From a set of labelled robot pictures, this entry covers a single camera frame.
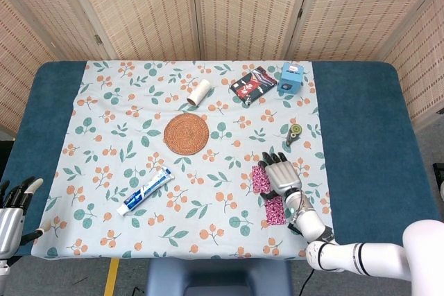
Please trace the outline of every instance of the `blue and white toothpaste tube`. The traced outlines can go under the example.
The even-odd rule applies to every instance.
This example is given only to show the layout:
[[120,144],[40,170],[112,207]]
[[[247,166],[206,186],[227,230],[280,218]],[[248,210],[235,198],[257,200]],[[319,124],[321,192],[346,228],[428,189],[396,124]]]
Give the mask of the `blue and white toothpaste tube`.
[[129,213],[134,208],[139,206],[139,204],[147,199],[155,190],[164,186],[170,180],[173,180],[174,176],[168,168],[162,167],[162,170],[153,177],[152,180],[146,185],[142,185],[136,192],[125,199],[123,204],[117,209],[117,213],[124,216]]

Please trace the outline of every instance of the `pink patterned cloth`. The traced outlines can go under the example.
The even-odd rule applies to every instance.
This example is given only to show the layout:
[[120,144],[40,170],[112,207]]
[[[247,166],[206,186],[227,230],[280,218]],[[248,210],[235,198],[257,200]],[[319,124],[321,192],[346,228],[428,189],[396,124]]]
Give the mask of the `pink patterned cloth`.
[[[256,193],[270,192],[270,180],[266,175],[265,169],[261,166],[253,167],[253,191]],[[265,201],[265,214],[266,221],[270,225],[284,225],[285,224],[285,214],[284,214],[284,203],[282,202],[282,197],[276,197],[271,200]]]

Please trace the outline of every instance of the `round rattan coaster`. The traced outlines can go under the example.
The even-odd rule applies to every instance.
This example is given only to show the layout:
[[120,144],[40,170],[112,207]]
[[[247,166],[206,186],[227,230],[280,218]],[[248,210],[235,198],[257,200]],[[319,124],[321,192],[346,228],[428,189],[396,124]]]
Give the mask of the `round rattan coaster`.
[[164,141],[175,153],[193,155],[205,147],[209,133],[206,122],[199,116],[180,114],[165,127]]

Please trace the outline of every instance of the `gray carpet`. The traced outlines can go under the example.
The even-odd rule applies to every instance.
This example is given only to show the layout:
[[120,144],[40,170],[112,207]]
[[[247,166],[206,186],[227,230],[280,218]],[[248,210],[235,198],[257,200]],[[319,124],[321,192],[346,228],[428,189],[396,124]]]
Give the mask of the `gray carpet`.
[[[441,215],[444,204],[439,199],[432,164],[444,162],[444,118],[417,134],[427,174]],[[103,295],[109,259],[68,259],[45,261],[24,257],[12,267],[6,296],[25,295]],[[145,289],[148,259],[121,260],[114,295],[130,296],[135,286]],[[295,295],[299,293],[311,269],[304,261],[291,264]],[[304,296],[410,295],[410,283],[392,279],[360,277],[352,273],[315,272],[305,287]]]

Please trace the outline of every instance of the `blue box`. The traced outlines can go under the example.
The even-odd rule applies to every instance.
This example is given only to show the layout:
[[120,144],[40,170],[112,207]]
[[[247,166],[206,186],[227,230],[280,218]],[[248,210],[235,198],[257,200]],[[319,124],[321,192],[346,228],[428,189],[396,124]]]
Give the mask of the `blue box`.
[[282,76],[277,84],[277,91],[285,94],[296,94],[301,86],[303,76],[303,66],[285,62],[282,68]]

